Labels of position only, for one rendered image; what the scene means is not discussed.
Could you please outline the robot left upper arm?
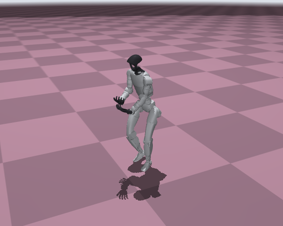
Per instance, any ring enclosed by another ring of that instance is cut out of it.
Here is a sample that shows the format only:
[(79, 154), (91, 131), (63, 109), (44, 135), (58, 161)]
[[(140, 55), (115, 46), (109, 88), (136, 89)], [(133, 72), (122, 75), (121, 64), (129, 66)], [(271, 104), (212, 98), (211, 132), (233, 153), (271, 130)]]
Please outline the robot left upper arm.
[(150, 87), (152, 85), (153, 81), (152, 78), (149, 76), (144, 76), (143, 77), (143, 94), (141, 93), (139, 95), (139, 99), (141, 100), (142, 97), (148, 97), (149, 91), (150, 91)]

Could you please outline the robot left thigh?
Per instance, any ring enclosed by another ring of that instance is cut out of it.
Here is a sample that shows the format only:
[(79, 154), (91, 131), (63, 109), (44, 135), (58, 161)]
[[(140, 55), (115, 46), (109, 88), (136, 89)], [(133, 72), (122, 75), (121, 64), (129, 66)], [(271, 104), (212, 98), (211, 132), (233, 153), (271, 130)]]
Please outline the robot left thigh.
[(143, 139), (143, 143), (147, 143), (149, 145), (149, 142), (151, 141), (152, 134), (154, 131), (155, 126), (157, 125), (157, 118), (161, 116), (161, 111), (156, 106), (153, 106), (149, 112), (148, 118), (147, 118), (147, 125), (145, 130), (145, 137)]

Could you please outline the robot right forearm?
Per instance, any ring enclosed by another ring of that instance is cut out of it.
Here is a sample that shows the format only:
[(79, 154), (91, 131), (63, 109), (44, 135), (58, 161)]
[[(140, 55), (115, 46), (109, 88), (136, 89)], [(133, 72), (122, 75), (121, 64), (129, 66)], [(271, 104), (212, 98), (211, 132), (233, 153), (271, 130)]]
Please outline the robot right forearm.
[(124, 98), (124, 101), (125, 101), (128, 97), (129, 97), (129, 93), (124, 90), (123, 94), (120, 96), (120, 99), (122, 98), (123, 100)]

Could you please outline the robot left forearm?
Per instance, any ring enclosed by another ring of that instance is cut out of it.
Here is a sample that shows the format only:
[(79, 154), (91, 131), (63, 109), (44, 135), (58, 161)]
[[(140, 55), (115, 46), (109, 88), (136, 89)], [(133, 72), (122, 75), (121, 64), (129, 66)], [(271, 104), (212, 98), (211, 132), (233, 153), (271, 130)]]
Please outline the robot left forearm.
[(135, 114), (135, 112), (139, 109), (140, 106), (142, 106), (146, 101), (146, 97), (142, 97), (141, 100), (137, 100), (136, 103), (132, 106), (130, 109), (133, 113), (130, 115)]

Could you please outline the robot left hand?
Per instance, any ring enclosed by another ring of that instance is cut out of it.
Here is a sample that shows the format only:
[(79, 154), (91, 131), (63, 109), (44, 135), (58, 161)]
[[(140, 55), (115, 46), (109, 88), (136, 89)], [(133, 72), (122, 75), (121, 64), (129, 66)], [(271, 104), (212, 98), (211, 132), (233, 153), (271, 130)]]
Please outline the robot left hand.
[(122, 112), (124, 112), (124, 113), (127, 113), (127, 114), (132, 114), (132, 113), (133, 113), (130, 109), (128, 109), (128, 110), (127, 110), (127, 109), (124, 109), (124, 108), (122, 108), (121, 105), (119, 105), (119, 104), (117, 104), (116, 107), (117, 107), (118, 110), (120, 110), (120, 111), (122, 111)]

